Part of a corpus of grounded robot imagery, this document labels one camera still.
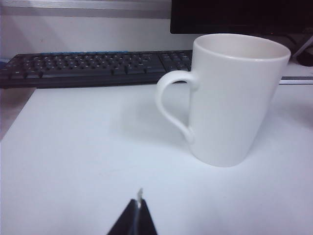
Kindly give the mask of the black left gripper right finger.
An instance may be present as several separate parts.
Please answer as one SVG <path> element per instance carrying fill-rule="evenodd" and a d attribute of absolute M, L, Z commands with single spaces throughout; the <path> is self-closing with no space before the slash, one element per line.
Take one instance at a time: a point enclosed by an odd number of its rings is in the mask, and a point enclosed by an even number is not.
<path fill-rule="evenodd" d="M 140 188 L 137 193 L 136 234 L 157 235 L 147 203 L 142 196 L 143 188 Z"/>

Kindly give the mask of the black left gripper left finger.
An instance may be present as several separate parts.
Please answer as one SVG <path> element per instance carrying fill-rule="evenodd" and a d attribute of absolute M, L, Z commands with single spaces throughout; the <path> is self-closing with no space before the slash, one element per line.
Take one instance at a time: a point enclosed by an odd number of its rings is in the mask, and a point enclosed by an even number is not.
<path fill-rule="evenodd" d="M 138 213 L 137 201 L 131 199 L 119 218 L 111 227 L 108 235 L 132 235 L 134 231 L 134 221 Z"/>

